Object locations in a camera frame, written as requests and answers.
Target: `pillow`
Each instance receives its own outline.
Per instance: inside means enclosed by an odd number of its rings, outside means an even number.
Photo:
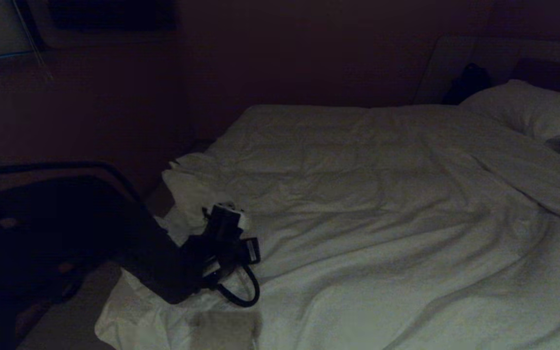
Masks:
[[[476,93],[460,106],[560,150],[560,92],[510,80]]]

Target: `white bedsheet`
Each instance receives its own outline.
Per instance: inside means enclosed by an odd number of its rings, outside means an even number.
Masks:
[[[542,144],[459,107],[256,106],[178,161],[252,218],[260,349],[560,349],[560,155]],[[204,310],[240,311],[125,273],[96,334],[186,350]]]

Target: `white duvet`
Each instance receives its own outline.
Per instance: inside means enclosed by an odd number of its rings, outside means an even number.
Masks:
[[[262,296],[169,305],[125,273],[96,323],[119,350],[187,350],[205,310],[258,313],[262,350],[560,349],[542,144],[460,107],[256,106],[178,162],[249,213]]]

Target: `dark wall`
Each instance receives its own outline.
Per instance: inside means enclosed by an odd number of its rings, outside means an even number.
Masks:
[[[479,34],[493,0],[180,0],[201,138],[252,104],[409,104],[444,34]]]
[[[560,41],[560,0],[496,0],[485,33]]]
[[[173,41],[44,53],[45,82],[31,57],[0,60],[0,164],[97,159],[142,192],[191,142]]]

